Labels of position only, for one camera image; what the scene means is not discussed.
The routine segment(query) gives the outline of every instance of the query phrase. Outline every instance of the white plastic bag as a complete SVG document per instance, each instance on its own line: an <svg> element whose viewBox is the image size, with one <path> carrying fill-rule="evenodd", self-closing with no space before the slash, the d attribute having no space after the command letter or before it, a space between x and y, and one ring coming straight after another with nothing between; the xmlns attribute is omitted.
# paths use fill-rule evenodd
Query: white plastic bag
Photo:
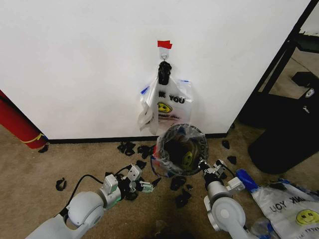
<svg viewBox="0 0 319 239"><path fill-rule="evenodd" d="M168 75L168 83L164 85L159 84L159 77L141 91L143 111L138 118L140 130L148 127L154 135L159 127L166 130L175 123L189 123L191 114L190 82Z"/></svg>
<svg viewBox="0 0 319 239"><path fill-rule="evenodd" d="M284 191L259 187L252 196L281 239L319 239L319 201L283 185Z"/></svg>

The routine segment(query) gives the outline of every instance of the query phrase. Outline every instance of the black cable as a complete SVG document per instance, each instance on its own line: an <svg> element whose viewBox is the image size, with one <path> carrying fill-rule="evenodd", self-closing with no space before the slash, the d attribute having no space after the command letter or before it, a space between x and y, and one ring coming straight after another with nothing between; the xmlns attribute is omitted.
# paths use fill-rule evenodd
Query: black cable
<svg viewBox="0 0 319 239"><path fill-rule="evenodd" d="M120 172L122 172L124 169L129 169L130 165L129 166L126 166L124 168L121 168L116 174L114 174L114 176L118 175Z"/></svg>
<svg viewBox="0 0 319 239"><path fill-rule="evenodd" d="M233 178L236 177L235 174L227 166L223 164L223 167L227 169L231 173L231 175L233 175Z"/></svg>
<svg viewBox="0 0 319 239"><path fill-rule="evenodd" d="M67 203L66 205L69 205L69 204L70 204L70 202L71 202L72 198L74 197L74 194L75 194L76 190L78 189L78 187L79 187L81 181L82 181L83 178L85 178L85 177L93 178L95 181L97 181L97 182L103 184L102 181L98 180L98 179L97 179L96 177L94 177L93 175L90 175L90 174L85 174L85 175L83 175L83 176L80 178L80 180L78 181L78 183L76 184L76 186L75 186L75 188L74 188L74 190L73 190L73 193L72 193L72 195L71 195L71 197L70 197L70 199L69 199L69 201L68 201L68 203Z"/></svg>

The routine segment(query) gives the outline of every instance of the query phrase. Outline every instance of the white wall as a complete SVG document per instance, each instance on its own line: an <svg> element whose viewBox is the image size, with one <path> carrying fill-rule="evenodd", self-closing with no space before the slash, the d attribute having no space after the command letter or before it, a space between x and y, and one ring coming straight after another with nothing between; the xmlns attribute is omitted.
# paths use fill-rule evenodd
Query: white wall
<svg viewBox="0 0 319 239"><path fill-rule="evenodd" d="M319 36L319 3L317 3L307 20L304 22L300 33L305 33L305 35Z"/></svg>
<svg viewBox="0 0 319 239"><path fill-rule="evenodd" d="M0 89L50 139L149 135L138 94L170 40L192 123L225 133L308 3L1 0Z"/></svg>

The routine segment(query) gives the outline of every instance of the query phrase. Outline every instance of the red tape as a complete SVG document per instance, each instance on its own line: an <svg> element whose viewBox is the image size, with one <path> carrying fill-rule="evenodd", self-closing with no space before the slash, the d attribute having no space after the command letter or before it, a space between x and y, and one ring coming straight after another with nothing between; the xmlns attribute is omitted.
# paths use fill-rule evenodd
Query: red tape
<svg viewBox="0 0 319 239"><path fill-rule="evenodd" d="M173 44L171 44L170 41L158 41L158 47L171 49L172 46Z"/></svg>

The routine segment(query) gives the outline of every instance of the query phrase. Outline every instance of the black trash can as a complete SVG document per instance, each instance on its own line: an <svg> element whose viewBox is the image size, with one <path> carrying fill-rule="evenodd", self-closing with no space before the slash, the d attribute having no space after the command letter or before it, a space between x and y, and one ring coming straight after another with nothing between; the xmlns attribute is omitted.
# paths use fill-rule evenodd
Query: black trash can
<svg viewBox="0 0 319 239"><path fill-rule="evenodd" d="M318 98L305 97L249 146L249 155L261 171L284 173L319 151Z"/></svg>

